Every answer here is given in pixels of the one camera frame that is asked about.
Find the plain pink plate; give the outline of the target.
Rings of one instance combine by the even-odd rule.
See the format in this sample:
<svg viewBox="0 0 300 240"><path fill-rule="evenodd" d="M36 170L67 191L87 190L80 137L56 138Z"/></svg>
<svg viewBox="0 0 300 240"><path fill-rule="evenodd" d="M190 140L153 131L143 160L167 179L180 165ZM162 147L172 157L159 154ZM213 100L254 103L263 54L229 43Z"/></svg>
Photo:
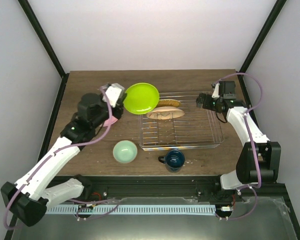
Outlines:
<svg viewBox="0 0 300 240"><path fill-rule="evenodd" d="M108 127L116 123L118 119L115 116L112 116L111 118L108 118L104 123L103 127Z"/></svg>

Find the lime green plate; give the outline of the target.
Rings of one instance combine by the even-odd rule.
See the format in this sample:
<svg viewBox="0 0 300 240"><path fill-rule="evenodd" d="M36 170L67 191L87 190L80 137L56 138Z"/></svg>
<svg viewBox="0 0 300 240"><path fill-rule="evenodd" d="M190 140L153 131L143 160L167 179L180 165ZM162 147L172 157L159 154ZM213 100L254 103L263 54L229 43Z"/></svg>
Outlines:
<svg viewBox="0 0 300 240"><path fill-rule="evenodd" d="M123 101L125 109L135 115L143 115L151 112L160 100L158 89L147 82L139 82L131 85L126 91Z"/></svg>

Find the chrome wire dish rack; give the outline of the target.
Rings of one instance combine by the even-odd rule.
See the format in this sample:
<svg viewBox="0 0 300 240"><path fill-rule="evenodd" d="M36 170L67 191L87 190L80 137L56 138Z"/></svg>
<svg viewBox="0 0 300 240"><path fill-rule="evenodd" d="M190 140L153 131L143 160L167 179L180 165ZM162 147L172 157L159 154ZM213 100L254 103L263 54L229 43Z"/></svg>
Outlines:
<svg viewBox="0 0 300 240"><path fill-rule="evenodd" d="M215 148L224 141L221 122L213 111L198 108L196 98L201 91L161 92L160 99L180 102L185 115L157 120L138 117L139 145L144 151Z"/></svg>

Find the pink plate with bird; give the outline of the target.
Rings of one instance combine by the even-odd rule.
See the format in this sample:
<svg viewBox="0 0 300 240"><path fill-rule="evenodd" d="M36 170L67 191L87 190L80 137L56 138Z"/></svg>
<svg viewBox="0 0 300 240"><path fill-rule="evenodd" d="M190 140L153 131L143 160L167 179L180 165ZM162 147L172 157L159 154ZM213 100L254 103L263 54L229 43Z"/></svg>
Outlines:
<svg viewBox="0 0 300 240"><path fill-rule="evenodd" d="M185 112L178 107L163 106L157 107L154 110L148 112L146 117L153 120L170 120L180 118L185 115Z"/></svg>

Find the woven bamboo-pattern plate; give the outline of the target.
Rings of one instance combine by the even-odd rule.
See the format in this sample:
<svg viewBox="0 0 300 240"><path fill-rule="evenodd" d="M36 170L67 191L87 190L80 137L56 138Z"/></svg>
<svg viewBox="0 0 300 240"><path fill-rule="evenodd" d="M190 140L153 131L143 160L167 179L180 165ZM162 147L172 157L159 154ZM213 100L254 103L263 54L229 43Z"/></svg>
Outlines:
<svg viewBox="0 0 300 240"><path fill-rule="evenodd" d="M160 107L175 107L178 108L181 105L181 102L175 99L161 99L157 104L157 108Z"/></svg>

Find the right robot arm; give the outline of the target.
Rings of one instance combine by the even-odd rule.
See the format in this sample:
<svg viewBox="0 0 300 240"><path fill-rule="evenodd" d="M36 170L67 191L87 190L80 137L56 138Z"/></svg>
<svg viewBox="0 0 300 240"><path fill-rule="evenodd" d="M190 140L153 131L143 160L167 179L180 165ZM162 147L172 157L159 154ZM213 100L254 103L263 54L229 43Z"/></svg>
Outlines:
<svg viewBox="0 0 300 240"><path fill-rule="evenodd" d="M242 100L213 98L211 94L200 93L196 105L222 114L225 122L232 125L242 144L235 170L221 175L220 184L212 188L215 200L226 200L230 196L230 190L241 190L245 186L260 188L262 183L277 181L281 146L276 141L270 141L261 132Z"/></svg>

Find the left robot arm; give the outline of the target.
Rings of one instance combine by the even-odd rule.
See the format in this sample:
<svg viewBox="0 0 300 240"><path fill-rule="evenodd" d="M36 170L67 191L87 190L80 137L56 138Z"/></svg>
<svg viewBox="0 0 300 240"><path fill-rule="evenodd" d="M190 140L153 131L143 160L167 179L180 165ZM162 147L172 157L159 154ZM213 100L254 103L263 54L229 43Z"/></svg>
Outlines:
<svg viewBox="0 0 300 240"><path fill-rule="evenodd" d="M49 187L60 170L86 146L101 141L110 131L98 135L112 117L120 119L127 94L87 93L81 97L77 112L61 131L51 149L37 164L15 183L6 182L0 189L6 212L13 213L28 227L36 225L47 210L66 201L87 204L92 196L92 184L82 175Z"/></svg>

